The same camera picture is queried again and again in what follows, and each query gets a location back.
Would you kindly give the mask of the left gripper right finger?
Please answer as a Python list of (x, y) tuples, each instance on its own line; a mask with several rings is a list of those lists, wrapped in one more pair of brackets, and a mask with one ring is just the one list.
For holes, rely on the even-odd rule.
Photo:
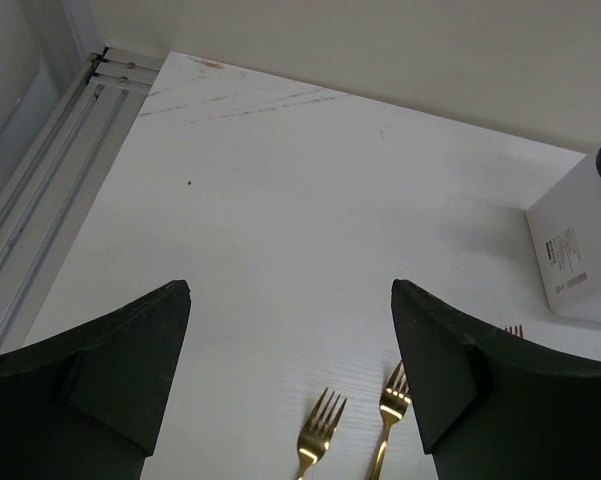
[(415, 283), (391, 310), (419, 434), (441, 479), (601, 479), (601, 362), (465, 314)]

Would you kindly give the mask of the rose gold fork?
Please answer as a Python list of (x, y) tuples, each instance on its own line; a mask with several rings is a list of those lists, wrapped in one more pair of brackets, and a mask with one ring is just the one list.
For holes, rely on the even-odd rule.
[(523, 329), (521, 325), (513, 325), (505, 328), (505, 331), (519, 338), (524, 337)]

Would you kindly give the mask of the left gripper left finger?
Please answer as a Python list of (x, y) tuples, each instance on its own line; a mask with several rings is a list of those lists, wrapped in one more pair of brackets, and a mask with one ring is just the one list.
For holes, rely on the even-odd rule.
[(0, 479), (138, 479), (152, 456), (191, 308), (171, 281), (0, 355)]

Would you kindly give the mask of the gold fork green handle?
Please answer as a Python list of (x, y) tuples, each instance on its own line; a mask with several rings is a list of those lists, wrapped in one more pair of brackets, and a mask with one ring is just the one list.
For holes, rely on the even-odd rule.
[(346, 404), (346, 397), (329, 388), (324, 389), (314, 404), (297, 438), (297, 479), (303, 479), (307, 470), (329, 450)]
[(404, 365), (400, 362), (381, 392), (379, 412), (382, 419), (382, 429), (366, 479), (377, 480), (380, 478), (391, 428), (405, 417), (411, 404), (412, 399), (408, 380)]

